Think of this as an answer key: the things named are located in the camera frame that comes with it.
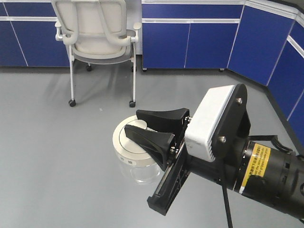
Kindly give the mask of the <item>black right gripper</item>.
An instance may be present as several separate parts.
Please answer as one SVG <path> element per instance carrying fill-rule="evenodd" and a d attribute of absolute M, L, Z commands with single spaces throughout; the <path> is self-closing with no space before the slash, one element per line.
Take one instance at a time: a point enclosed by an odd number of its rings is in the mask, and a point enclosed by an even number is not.
<path fill-rule="evenodd" d="M 170 163 L 171 147 L 175 146 L 175 136 L 184 135 L 185 119 L 189 115 L 187 108 L 169 111 L 139 109 L 136 111 L 137 119 L 145 121 L 147 127 L 156 132 L 127 124 L 124 127 L 125 135 L 142 147 L 165 171 Z M 224 111 L 212 137 L 215 160 L 207 162 L 191 156 L 186 144 L 182 146 L 180 154 L 165 172 L 154 194 L 147 199 L 149 207 L 166 215 L 188 175 L 195 173 L 222 186 L 225 210 L 229 214 L 227 189 L 233 189 L 237 181 L 250 126 L 246 109 Z"/>

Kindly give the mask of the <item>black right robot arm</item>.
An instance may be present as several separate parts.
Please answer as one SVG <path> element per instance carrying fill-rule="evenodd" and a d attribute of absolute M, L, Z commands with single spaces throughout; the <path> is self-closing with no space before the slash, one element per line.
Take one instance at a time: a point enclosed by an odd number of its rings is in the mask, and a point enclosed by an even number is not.
<path fill-rule="evenodd" d="M 299 220 L 304 219 L 304 158 L 284 147 L 275 135 L 249 135 L 246 109 L 224 112 L 211 137 L 213 161 L 194 154 L 186 131 L 199 119 L 186 108 L 157 112 L 138 110 L 147 123 L 142 129 L 126 125 L 125 135 L 142 147 L 164 171 L 151 209 L 166 215 L 185 180 L 195 173 L 222 187 L 228 223 L 228 190 Z"/>

